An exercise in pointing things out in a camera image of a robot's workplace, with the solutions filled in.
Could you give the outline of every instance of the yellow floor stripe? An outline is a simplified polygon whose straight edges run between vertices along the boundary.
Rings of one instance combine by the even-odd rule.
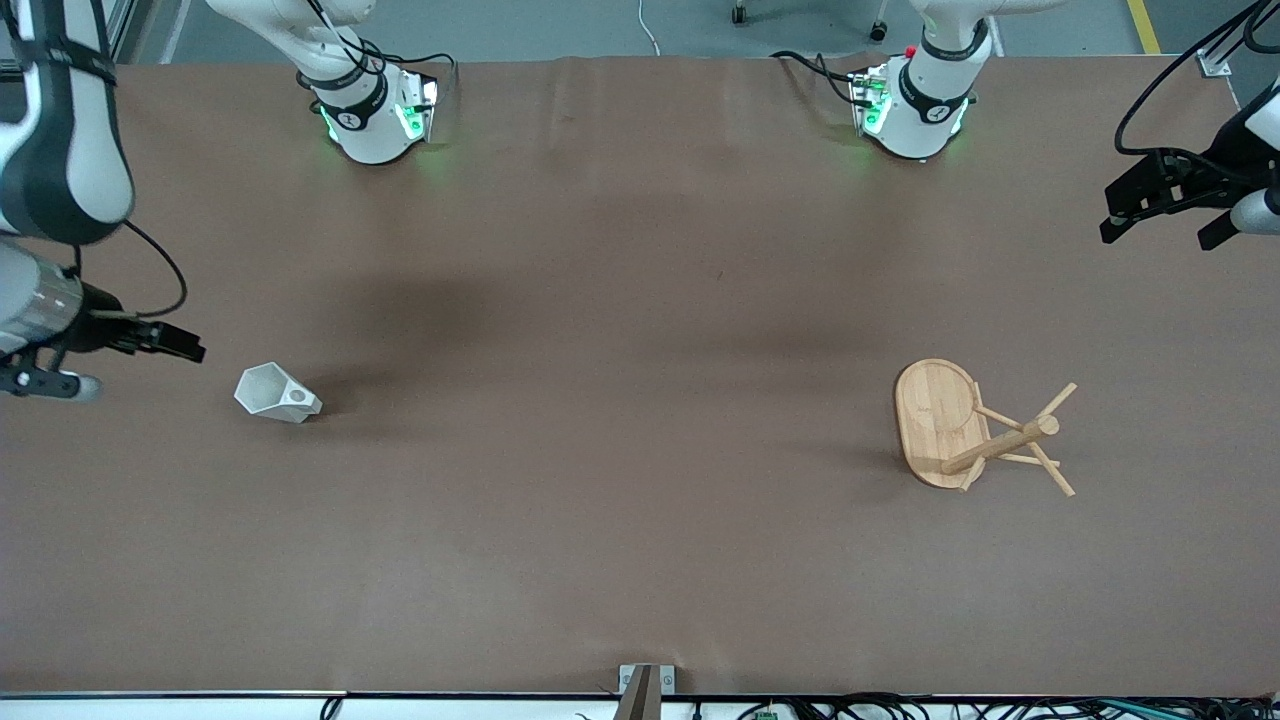
[[[1147,4],[1142,0],[1129,0],[1129,14],[1133,15],[1133,26],[1138,28],[1142,51],[1148,55],[1160,55],[1160,41],[1156,40],[1156,28],[1151,26]]]

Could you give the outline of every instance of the wooden stand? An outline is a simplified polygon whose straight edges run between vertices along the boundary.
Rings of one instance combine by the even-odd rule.
[[[1075,392],[1068,384],[1057,397],[1021,424],[982,405],[978,383],[963,368],[947,360],[920,360],[897,378],[895,405],[902,454],[911,473],[940,488],[965,492],[982,475],[988,460],[1009,460],[1043,466],[1068,497],[1075,491],[1050,460],[1039,441],[1059,432],[1057,407]],[[1011,428],[992,438],[987,427],[992,419]],[[1015,455],[1027,447],[1032,456]]]

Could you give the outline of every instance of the green led light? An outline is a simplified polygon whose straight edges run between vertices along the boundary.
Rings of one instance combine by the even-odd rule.
[[[960,109],[956,110],[956,122],[951,126],[951,135],[960,132],[960,122],[964,120],[964,111],[969,109],[969,101],[965,100],[960,104]]]
[[[324,118],[324,124],[329,128],[329,140],[338,142],[338,133],[333,129],[333,120],[329,119],[329,113],[324,106],[320,108],[320,117]]]
[[[867,110],[867,119],[863,122],[863,129],[869,133],[878,133],[884,127],[884,118],[888,117],[890,109],[892,109],[892,102],[886,92],[881,95],[881,101],[876,104],[874,108]]]
[[[416,108],[401,108],[397,105],[396,109],[399,110],[398,115],[401,124],[404,126],[404,135],[408,136],[410,140],[419,140],[422,137],[422,114],[419,113]]]

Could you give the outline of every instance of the hexagonal white cup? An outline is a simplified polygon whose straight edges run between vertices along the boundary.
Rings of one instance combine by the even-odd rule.
[[[236,401],[251,415],[301,423],[324,407],[316,393],[275,363],[250,368],[236,386]]]

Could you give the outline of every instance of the oval wooden tray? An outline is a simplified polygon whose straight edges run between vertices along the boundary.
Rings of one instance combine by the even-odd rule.
[[[991,439],[978,383],[955,363],[920,360],[902,370],[893,388],[902,455],[911,473],[933,487],[956,489],[965,473],[947,475],[942,461]]]

